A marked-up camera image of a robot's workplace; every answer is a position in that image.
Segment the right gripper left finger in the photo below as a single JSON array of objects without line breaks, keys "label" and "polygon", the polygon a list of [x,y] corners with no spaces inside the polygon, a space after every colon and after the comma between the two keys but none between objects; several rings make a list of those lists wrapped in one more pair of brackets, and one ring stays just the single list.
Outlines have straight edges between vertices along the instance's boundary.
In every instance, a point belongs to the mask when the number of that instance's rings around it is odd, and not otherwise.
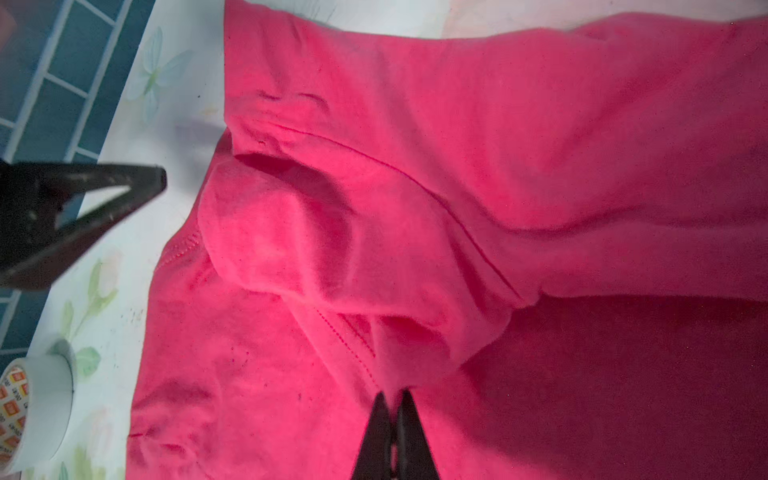
[{"label": "right gripper left finger", "polygon": [[391,479],[392,445],[390,410],[384,393],[379,392],[372,406],[351,479]]}]

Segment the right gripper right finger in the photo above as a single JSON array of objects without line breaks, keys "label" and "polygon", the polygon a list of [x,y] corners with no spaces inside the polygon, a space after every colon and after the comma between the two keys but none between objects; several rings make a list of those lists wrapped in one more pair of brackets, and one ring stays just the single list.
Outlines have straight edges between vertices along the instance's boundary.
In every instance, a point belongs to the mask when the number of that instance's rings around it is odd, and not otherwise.
[{"label": "right gripper right finger", "polygon": [[395,423],[396,470],[400,480],[439,480],[414,398],[404,390]]}]

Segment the pink t shirt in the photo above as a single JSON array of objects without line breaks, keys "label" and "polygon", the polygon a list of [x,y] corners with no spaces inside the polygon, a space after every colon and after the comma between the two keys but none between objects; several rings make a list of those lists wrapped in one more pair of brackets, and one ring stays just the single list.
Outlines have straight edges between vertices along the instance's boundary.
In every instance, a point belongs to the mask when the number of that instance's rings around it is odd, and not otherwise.
[{"label": "pink t shirt", "polygon": [[150,287],[130,479],[767,475],[767,20],[426,40],[229,1]]}]

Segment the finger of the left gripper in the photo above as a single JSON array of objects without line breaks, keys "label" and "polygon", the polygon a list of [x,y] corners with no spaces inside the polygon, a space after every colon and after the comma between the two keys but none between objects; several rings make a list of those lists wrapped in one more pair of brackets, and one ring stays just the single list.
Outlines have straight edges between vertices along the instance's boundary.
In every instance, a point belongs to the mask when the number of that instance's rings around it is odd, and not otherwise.
[{"label": "finger of the left gripper", "polygon": [[48,289],[166,186],[160,166],[2,161],[1,287]]}]

